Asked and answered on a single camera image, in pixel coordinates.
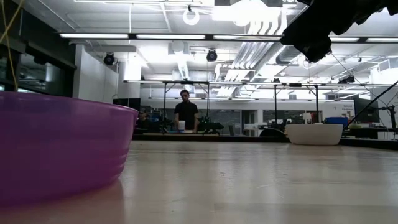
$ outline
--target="person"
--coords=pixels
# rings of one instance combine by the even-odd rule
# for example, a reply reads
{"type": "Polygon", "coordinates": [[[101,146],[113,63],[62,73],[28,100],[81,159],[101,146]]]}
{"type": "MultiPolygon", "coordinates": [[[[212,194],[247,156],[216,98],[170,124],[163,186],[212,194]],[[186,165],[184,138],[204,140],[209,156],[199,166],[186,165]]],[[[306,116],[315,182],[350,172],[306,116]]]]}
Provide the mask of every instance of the person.
{"type": "Polygon", "coordinates": [[[175,125],[178,127],[180,121],[185,121],[185,130],[192,130],[194,133],[198,129],[198,107],[189,100],[189,92],[180,92],[182,102],[177,104],[174,109],[175,125]]]}
{"type": "Polygon", "coordinates": [[[150,128],[150,121],[147,119],[146,111],[142,111],[139,113],[139,119],[136,124],[137,128],[140,129],[149,129],[150,128]]]}

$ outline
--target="black camera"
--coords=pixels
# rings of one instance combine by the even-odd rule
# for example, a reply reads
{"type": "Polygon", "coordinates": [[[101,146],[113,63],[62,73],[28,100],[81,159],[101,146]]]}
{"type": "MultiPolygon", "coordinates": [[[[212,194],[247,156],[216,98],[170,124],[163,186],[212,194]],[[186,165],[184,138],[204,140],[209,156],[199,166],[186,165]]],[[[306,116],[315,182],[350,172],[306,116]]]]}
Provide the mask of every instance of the black camera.
{"type": "Polygon", "coordinates": [[[114,65],[116,63],[116,59],[114,57],[113,53],[106,53],[106,56],[104,58],[104,64],[105,65],[114,65]]]}
{"type": "Polygon", "coordinates": [[[217,60],[217,53],[216,50],[209,50],[206,57],[208,62],[215,62],[217,60]]]}

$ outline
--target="white cup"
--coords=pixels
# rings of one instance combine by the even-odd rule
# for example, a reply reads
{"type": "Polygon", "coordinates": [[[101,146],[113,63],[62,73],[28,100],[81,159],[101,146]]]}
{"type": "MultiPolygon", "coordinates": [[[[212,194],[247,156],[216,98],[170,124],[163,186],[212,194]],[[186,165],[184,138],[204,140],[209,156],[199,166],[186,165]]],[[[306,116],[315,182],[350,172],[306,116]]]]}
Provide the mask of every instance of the white cup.
{"type": "Polygon", "coordinates": [[[185,131],[185,121],[179,121],[178,122],[178,130],[180,132],[185,131]]]}

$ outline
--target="purple bowl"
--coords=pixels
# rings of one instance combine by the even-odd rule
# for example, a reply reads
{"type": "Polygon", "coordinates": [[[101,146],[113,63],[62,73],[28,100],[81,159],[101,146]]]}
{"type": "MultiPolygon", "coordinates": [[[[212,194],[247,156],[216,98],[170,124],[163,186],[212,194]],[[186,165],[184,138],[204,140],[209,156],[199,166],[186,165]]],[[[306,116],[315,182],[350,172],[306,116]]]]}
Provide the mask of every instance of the purple bowl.
{"type": "Polygon", "coordinates": [[[124,169],[138,111],[0,92],[0,206],[96,189],[124,169]]]}

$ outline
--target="yellow rope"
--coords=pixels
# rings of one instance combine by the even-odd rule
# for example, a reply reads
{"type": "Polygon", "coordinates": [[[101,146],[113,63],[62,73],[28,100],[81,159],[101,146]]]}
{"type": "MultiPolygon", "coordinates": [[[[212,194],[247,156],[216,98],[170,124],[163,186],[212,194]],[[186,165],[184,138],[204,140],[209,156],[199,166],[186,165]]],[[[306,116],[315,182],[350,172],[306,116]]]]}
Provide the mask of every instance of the yellow rope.
{"type": "Polygon", "coordinates": [[[18,5],[18,8],[17,8],[17,11],[14,13],[14,15],[12,16],[12,18],[11,18],[11,20],[10,20],[10,24],[8,24],[8,26],[6,26],[6,30],[4,31],[4,33],[3,33],[2,36],[0,37],[0,43],[2,42],[2,40],[4,39],[4,37],[6,36],[6,34],[8,34],[8,30],[11,28],[12,23],[14,23],[14,20],[15,20],[15,18],[17,17],[17,15],[18,15],[18,13],[19,13],[19,11],[20,11],[20,9],[21,9],[21,7],[22,7],[24,1],[25,1],[25,0],[21,0],[21,1],[20,1],[19,5],[18,5]]]}
{"type": "MultiPolygon", "coordinates": [[[[7,27],[7,19],[6,19],[6,10],[5,10],[5,7],[4,7],[4,0],[2,0],[2,6],[1,6],[1,8],[2,8],[2,18],[3,18],[3,20],[4,20],[4,27],[7,27]]],[[[10,62],[9,64],[10,64],[10,66],[11,66],[12,77],[13,77],[13,79],[14,79],[14,88],[15,88],[15,91],[18,91],[17,77],[15,76],[14,64],[13,64],[13,62],[12,62],[10,41],[9,41],[9,38],[8,38],[8,29],[9,29],[9,28],[7,27],[7,29],[6,29],[6,31],[4,32],[3,35],[6,36],[6,40],[7,40],[8,57],[9,57],[9,62],[10,62]]]]}

